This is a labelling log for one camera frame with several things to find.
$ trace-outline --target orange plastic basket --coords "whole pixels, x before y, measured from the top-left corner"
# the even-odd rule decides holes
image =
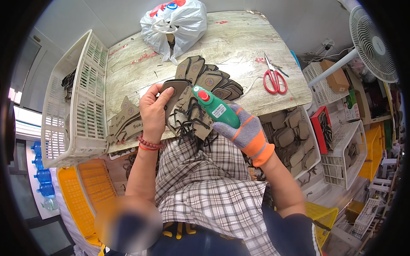
[[[67,208],[81,234],[90,244],[101,246],[94,230],[94,215],[81,189],[75,167],[61,168],[57,178]]]
[[[98,211],[105,202],[118,197],[108,174],[103,159],[91,159],[77,165],[85,193],[94,211]]]

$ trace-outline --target tool label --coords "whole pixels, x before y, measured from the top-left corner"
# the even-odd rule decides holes
[[[219,118],[225,111],[226,107],[220,104],[214,111],[212,111],[212,115],[214,115],[216,118]]]

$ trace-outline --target white plastic crate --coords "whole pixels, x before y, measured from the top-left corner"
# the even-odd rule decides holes
[[[51,72],[43,105],[41,154],[44,168],[69,167],[108,149],[105,118],[105,71],[108,49],[89,30]],[[62,80],[76,68],[71,100],[65,102]],[[70,114],[69,136],[65,120]]]
[[[354,164],[346,168],[344,150],[353,137],[359,144],[360,153]],[[323,177],[325,183],[349,190],[367,156],[366,136],[362,121],[340,126],[335,133],[334,142],[335,150],[333,152],[321,154]]]
[[[373,222],[376,216],[377,209],[380,204],[380,199],[369,198],[360,212],[359,216],[355,220],[354,227],[351,231],[351,235],[357,239],[362,239],[363,235],[366,233],[370,224]]]
[[[310,121],[309,115],[306,111],[306,109],[304,107],[299,107],[301,109],[301,114],[302,114],[302,120],[307,121],[308,125],[309,125],[309,132],[310,135],[313,136],[314,138],[314,146],[313,146],[313,150],[314,150],[314,155],[315,155],[315,162],[312,166],[308,167],[307,170],[301,171],[298,175],[296,175],[294,177],[294,179],[299,179],[299,177],[301,177],[302,175],[304,175],[308,170],[312,169],[315,165],[317,165],[320,162],[320,151],[319,151],[319,145],[317,144],[317,140],[316,140],[316,136],[314,134],[314,129],[312,126],[312,123]],[[273,135],[273,128],[270,127],[270,129],[263,129],[264,135],[266,138],[271,137]]]
[[[312,62],[306,68],[304,68],[302,72],[305,76],[306,81],[309,83],[310,81],[318,77],[321,73],[323,73],[323,69],[320,66],[319,62]],[[312,91],[313,98],[318,106],[326,106],[329,103],[335,102],[349,95],[348,90],[345,92],[335,92],[332,88],[329,87],[326,78],[313,85],[310,90]]]

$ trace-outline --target gray and orange glove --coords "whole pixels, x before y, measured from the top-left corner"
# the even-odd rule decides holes
[[[239,117],[241,126],[235,129],[225,123],[215,122],[212,127],[249,156],[254,166],[261,166],[271,157],[275,145],[266,142],[259,118],[248,114],[240,105],[229,107]]]

